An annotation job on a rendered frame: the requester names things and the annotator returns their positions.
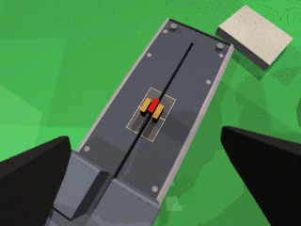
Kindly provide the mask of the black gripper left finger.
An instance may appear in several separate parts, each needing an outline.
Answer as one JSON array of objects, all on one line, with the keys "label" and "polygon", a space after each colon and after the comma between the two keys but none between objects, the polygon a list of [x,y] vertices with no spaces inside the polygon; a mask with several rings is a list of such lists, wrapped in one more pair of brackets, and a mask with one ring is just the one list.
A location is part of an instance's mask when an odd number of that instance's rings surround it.
[{"label": "black gripper left finger", "polygon": [[70,157],[60,136],[0,161],[0,226],[44,226]]}]

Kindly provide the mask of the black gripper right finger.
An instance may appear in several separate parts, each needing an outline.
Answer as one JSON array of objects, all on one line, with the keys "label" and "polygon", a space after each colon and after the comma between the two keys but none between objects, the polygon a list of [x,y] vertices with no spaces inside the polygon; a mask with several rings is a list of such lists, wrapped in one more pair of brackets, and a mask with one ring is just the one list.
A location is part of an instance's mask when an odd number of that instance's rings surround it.
[{"label": "black gripper right finger", "polygon": [[223,126],[220,141],[271,226],[301,226],[301,144]]}]

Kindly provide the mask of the beige flat rectangular block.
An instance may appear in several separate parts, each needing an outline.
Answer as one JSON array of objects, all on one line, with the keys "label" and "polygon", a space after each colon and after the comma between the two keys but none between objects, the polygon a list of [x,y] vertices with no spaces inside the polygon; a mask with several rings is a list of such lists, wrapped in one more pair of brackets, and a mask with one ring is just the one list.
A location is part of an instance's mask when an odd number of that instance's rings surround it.
[{"label": "beige flat rectangular block", "polygon": [[233,44],[236,50],[262,71],[267,69],[293,39],[247,5],[222,23],[215,34]]}]

